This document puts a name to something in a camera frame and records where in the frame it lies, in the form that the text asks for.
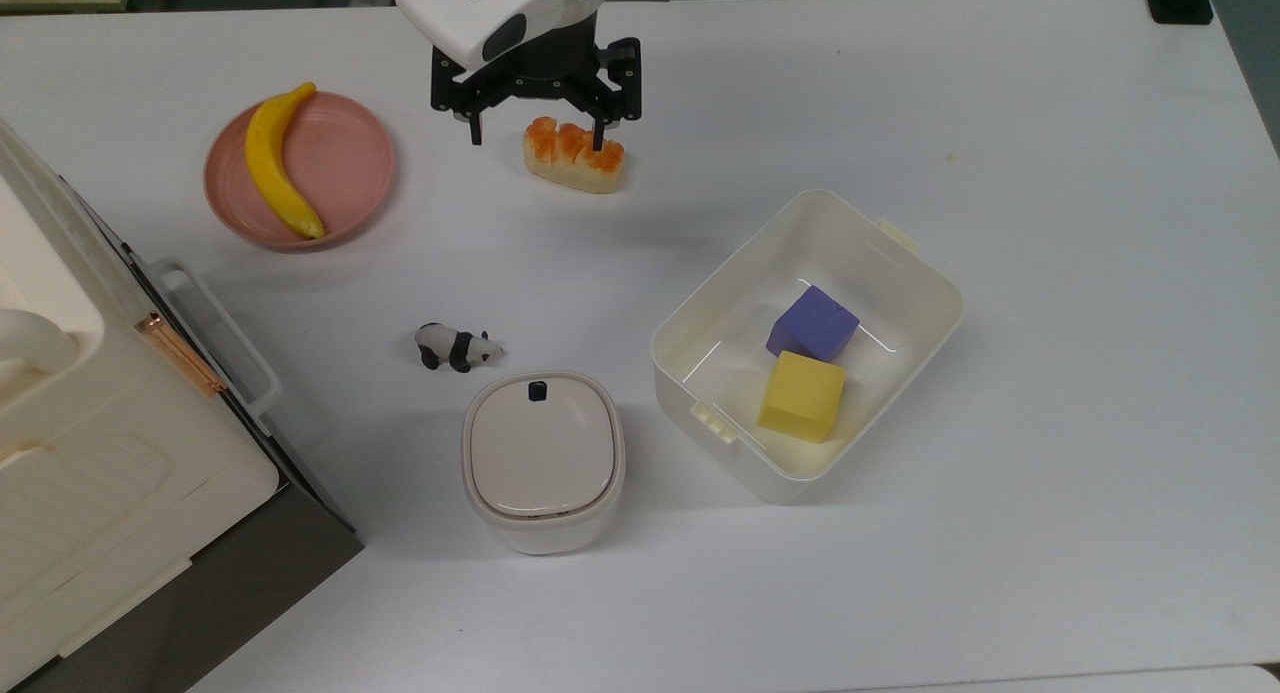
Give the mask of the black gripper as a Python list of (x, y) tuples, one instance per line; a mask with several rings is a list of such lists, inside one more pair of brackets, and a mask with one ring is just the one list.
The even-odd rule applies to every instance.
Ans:
[(636, 37), (596, 46), (596, 20), (552, 29), (471, 72), (433, 47), (431, 108), (466, 123), (480, 146), (485, 110), (515, 95), (562, 99), (591, 118), (591, 151), (603, 151), (609, 127), (643, 115), (643, 49)]

